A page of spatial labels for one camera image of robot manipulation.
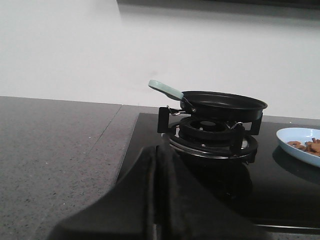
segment granite countertop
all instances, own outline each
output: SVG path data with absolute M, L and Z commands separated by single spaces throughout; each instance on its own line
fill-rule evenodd
M 157 112 L 155 107 L 0 96 L 0 239 L 43 240 L 58 221 L 102 197 L 116 181 L 139 113 Z M 308 119 L 265 120 L 315 125 Z

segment light blue plate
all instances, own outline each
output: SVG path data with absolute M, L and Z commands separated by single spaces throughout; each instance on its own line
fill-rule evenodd
M 320 139 L 320 130 L 302 127 L 283 128 L 276 132 L 280 147 L 291 156 L 320 168 L 320 156 L 301 151 L 287 144 L 290 141 L 299 141 L 301 144 L 312 142 L 312 138 Z

